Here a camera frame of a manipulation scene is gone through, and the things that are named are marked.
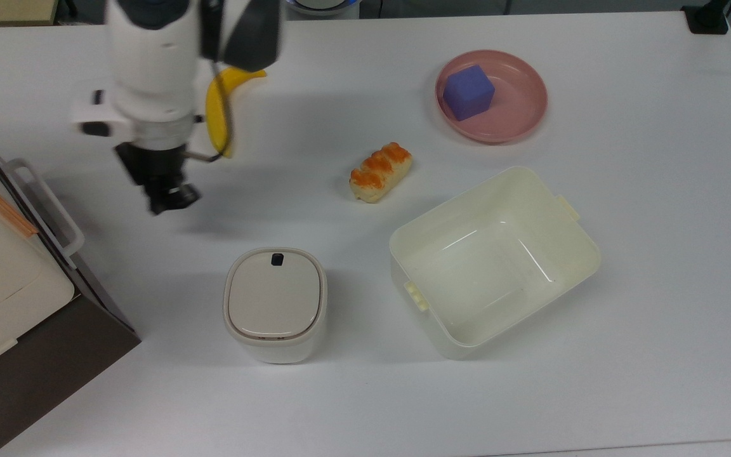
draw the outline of banana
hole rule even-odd
[[[232,138],[227,138],[226,113],[224,112],[223,102],[221,102],[221,92],[218,89],[219,81],[221,80],[221,87],[224,89],[224,95],[227,96],[227,107],[230,107],[230,95],[236,87],[252,78],[262,78],[266,75],[267,72],[264,70],[250,73],[245,70],[235,69],[235,67],[229,67],[229,69],[222,70],[208,86],[205,96],[205,122],[208,135],[211,137],[211,143],[222,156],[231,156]]]

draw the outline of white table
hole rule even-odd
[[[143,343],[0,455],[468,455],[731,439],[731,34],[681,13],[289,23],[235,99],[231,160],[189,164],[204,197],[151,217],[101,138],[65,124],[107,76],[104,29],[0,29],[0,153],[24,156],[84,229],[82,255]],[[450,58],[528,61],[550,106],[514,145],[434,112]],[[198,84],[204,90],[206,69]],[[383,202],[347,173],[415,154]],[[200,131],[194,147],[207,145]],[[470,361],[435,352],[389,276],[403,223],[512,165],[583,217],[603,265]],[[233,261],[295,246],[328,269],[316,357],[255,362],[221,320]]]
[[[590,451],[563,451],[544,454],[516,454],[510,457],[731,457],[731,440],[664,446],[617,447]]]

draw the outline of pink bowl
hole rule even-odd
[[[442,98],[447,78],[478,65],[496,87],[490,109],[456,121]],[[499,50],[473,50],[453,58],[436,80],[436,101],[444,119],[467,138],[485,143],[513,142],[534,131],[546,113],[546,85],[528,63]]]

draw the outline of purple sponge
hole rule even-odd
[[[484,74],[484,70],[478,65],[473,65],[447,78],[443,98],[456,116],[456,120],[464,121],[490,109],[490,102],[495,93],[496,88]]]

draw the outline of bread roll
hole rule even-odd
[[[348,185],[357,199],[375,203],[408,174],[414,157],[397,143],[384,145],[352,170]]]

